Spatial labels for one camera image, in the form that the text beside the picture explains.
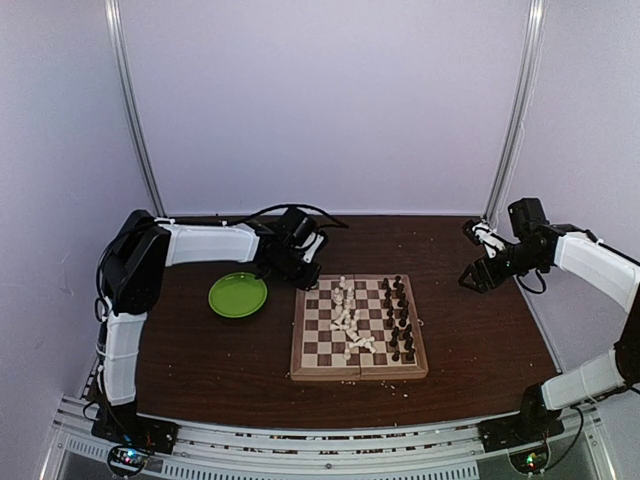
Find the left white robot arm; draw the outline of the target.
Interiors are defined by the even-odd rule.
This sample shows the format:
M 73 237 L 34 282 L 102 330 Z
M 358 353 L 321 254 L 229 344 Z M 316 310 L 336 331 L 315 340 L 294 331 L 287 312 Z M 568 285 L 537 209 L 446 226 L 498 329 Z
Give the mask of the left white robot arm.
M 132 212 L 105 247 L 96 269 L 94 311 L 102 368 L 99 400 L 106 429 L 123 444 L 137 442 L 144 424 L 137 415 L 135 376 L 148 314 L 158 302 L 164 271 L 178 264 L 253 264 L 261 275 L 275 274 L 299 290 L 315 286 L 321 267 L 315 256 L 328 235 L 304 208 L 293 205 L 274 221 L 255 216 L 188 224 Z

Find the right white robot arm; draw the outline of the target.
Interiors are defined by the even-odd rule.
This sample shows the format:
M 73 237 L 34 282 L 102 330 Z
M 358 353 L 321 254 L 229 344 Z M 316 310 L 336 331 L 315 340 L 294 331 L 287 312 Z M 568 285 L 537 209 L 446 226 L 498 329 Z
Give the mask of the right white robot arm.
M 540 438 L 569 406 L 638 385 L 638 262 L 570 224 L 524 221 L 515 242 L 480 220 L 463 232 L 486 253 L 466 267 L 462 286 L 487 293 L 530 272 L 551 276 L 548 297 L 527 303 L 562 371 L 525 390 L 512 420 L 519 440 Z

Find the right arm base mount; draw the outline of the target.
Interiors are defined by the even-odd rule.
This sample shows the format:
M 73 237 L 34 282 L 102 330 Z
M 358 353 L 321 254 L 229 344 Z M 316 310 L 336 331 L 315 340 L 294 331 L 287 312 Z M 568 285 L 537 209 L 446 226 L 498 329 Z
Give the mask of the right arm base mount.
M 549 425 L 525 427 L 518 415 L 484 420 L 478 424 L 479 436 L 486 453 L 540 442 L 564 431 L 561 420 L 553 420 Z

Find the wooden chess board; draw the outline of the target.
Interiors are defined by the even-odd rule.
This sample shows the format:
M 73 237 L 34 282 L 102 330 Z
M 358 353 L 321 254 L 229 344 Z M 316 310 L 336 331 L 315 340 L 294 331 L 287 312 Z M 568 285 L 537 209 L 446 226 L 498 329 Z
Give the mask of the wooden chess board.
M 408 275 L 322 275 L 296 294 L 292 380 L 386 382 L 428 371 Z

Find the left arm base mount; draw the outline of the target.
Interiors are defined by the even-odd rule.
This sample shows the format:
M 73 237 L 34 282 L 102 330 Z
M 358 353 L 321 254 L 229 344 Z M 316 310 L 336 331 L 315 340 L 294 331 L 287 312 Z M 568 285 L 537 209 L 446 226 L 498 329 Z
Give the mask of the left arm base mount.
M 91 428 L 94 437 L 162 454 L 173 452 L 178 431 L 179 426 L 174 422 L 147 417 L 136 417 L 131 425 L 113 417 L 97 419 Z

